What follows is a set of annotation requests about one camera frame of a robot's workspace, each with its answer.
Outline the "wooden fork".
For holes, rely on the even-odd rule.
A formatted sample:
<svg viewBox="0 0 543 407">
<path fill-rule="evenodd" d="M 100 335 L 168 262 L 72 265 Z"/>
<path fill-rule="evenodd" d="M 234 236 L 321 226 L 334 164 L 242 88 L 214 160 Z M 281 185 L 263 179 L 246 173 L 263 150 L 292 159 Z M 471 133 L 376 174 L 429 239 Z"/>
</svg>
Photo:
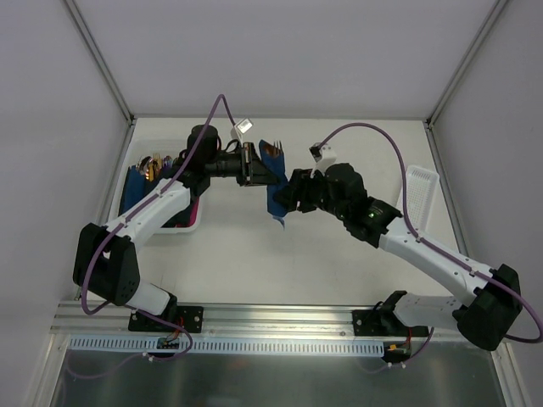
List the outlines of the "wooden fork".
<svg viewBox="0 0 543 407">
<path fill-rule="evenodd" d="M 283 155 L 283 145 L 281 141 L 275 141 L 273 143 L 272 157 L 274 159 Z"/>
</svg>

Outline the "wooden spoon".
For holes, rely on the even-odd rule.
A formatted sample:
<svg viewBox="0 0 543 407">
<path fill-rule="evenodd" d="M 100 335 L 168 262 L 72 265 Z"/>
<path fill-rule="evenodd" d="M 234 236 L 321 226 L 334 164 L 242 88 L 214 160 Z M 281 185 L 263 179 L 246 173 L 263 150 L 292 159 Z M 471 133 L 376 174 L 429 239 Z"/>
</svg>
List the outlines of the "wooden spoon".
<svg viewBox="0 0 543 407">
<path fill-rule="evenodd" d="M 262 145 L 262 150 L 264 151 L 264 154 L 266 156 L 269 156 L 271 158 L 276 158 L 277 157 L 277 149 L 276 149 L 276 147 L 274 145 L 272 145 L 270 143 L 265 142 Z"/>
</svg>

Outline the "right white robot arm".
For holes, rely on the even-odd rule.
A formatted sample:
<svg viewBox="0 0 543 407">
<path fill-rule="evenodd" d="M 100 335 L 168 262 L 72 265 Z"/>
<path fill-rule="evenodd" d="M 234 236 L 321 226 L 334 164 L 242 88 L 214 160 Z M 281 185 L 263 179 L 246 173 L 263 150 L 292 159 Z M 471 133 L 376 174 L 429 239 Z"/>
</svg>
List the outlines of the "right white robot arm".
<svg viewBox="0 0 543 407">
<path fill-rule="evenodd" d="M 462 257 L 411 231 L 395 207 L 367 194 L 350 164 L 325 172 L 295 170 L 273 195 L 288 212 L 320 209 L 340 220 L 350 235 L 393 254 L 430 276 L 449 296 L 396 292 L 380 314 L 381 328 L 399 335 L 409 326 L 458 330 L 471 344 L 495 350 L 523 309 L 518 273 L 508 265 L 492 268 Z"/>
</svg>

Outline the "blue paper napkin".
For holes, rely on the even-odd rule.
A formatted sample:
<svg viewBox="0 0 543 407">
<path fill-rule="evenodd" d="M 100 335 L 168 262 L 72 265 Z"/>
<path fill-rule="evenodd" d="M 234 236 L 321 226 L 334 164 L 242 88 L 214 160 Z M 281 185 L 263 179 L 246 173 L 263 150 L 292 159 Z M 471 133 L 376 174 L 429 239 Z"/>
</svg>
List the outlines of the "blue paper napkin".
<svg viewBox="0 0 543 407">
<path fill-rule="evenodd" d="M 262 146 L 265 142 L 265 140 L 260 140 L 259 146 Z M 277 221 L 281 225 L 283 229 L 285 229 L 284 218 L 287 214 L 287 210 L 281 204 L 276 202 L 274 198 L 274 195 L 277 192 L 282 191 L 288 185 L 284 152 L 283 157 L 280 159 L 280 170 L 282 171 L 282 173 L 280 174 L 279 184 L 266 187 L 266 211 L 275 221 Z"/>
</svg>

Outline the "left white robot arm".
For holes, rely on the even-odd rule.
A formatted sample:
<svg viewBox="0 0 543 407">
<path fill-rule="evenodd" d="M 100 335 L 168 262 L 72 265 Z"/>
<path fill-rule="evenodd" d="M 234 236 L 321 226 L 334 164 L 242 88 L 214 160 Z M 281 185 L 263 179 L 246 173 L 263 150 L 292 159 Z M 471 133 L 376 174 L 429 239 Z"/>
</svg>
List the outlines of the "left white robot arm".
<svg viewBox="0 0 543 407">
<path fill-rule="evenodd" d="M 87 294 L 106 304 L 125 306 L 143 315 L 157 330 L 179 320 L 172 293 L 140 277 L 137 253 L 169 220 L 191 209 L 214 177 L 235 179 L 241 187 L 278 187 L 284 174 L 283 146 L 233 138 L 223 146 L 212 125 L 196 125 L 169 169 L 162 170 L 154 189 L 119 217 L 81 230 L 73 281 L 81 288 L 81 307 L 88 315 Z"/>
</svg>

